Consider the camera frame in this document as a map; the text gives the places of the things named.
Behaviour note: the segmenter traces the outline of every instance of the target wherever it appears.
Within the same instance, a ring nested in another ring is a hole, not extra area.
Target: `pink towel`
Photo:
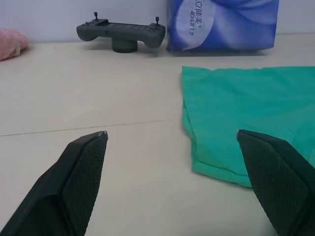
[[[0,60],[18,56],[28,45],[28,40],[20,32],[0,29]]]

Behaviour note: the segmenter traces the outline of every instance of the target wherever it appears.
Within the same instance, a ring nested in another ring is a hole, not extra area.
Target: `tissue package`
[[[260,50],[275,42],[279,0],[168,0],[168,50]]]

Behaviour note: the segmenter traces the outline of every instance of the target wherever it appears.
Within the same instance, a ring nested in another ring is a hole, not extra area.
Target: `table surface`
[[[257,53],[170,55],[143,44],[34,44],[0,62],[0,229],[37,178],[82,135],[107,130],[86,235],[271,236],[254,193],[190,170],[181,66],[314,65],[315,35],[281,35]]]

